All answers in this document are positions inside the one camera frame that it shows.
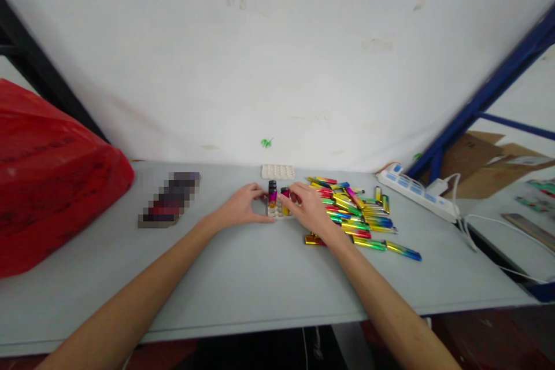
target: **cardboard box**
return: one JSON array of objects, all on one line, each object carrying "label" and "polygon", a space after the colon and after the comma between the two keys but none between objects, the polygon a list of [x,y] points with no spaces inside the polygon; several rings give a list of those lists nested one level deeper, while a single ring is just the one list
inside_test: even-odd
[{"label": "cardboard box", "polygon": [[[445,153],[440,177],[461,174],[457,198],[488,198],[530,172],[555,166],[555,158],[515,143],[497,146],[503,137],[468,131]],[[453,183],[443,197],[452,198]]]}]

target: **hand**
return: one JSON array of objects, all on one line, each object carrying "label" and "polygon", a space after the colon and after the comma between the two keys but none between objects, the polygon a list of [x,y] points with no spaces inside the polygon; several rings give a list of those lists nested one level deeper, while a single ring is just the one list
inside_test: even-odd
[{"label": "hand", "polygon": [[267,195],[267,192],[256,182],[245,185],[218,208],[214,215],[218,218],[222,228],[247,223],[273,223],[273,218],[253,212],[253,200],[264,199],[264,195]]},{"label": "hand", "polygon": [[283,194],[279,194],[277,197],[281,200],[282,205],[285,205],[309,231],[320,237],[326,244],[330,238],[346,236],[341,227],[336,225],[325,211],[318,191],[301,182],[295,182],[289,187],[289,190],[291,199]]}]

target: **blue shelf rack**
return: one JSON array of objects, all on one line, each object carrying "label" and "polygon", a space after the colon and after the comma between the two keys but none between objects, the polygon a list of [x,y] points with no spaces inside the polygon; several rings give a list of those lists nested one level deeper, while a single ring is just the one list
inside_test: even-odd
[{"label": "blue shelf rack", "polygon": [[455,144],[477,119],[486,119],[555,140],[555,133],[489,113],[488,108],[532,65],[555,44],[555,5],[495,70],[471,101],[457,114],[438,138],[416,161],[408,176],[418,179],[429,168],[430,182],[439,177],[443,154]]}]

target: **white backdrop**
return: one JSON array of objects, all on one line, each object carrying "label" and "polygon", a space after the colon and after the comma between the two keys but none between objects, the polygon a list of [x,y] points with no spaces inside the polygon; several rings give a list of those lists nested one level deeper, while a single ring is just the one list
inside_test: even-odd
[{"label": "white backdrop", "polygon": [[372,171],[423,151],[555,0],[8,1],[130,158]]}]

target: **red bag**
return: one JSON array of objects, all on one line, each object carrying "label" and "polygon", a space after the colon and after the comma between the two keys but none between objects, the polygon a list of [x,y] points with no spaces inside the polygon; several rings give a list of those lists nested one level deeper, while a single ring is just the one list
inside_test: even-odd
[{"label": "red bag", "polygon": [[131,187],[123,153],[0,79],[0,278],[26,272]]}]

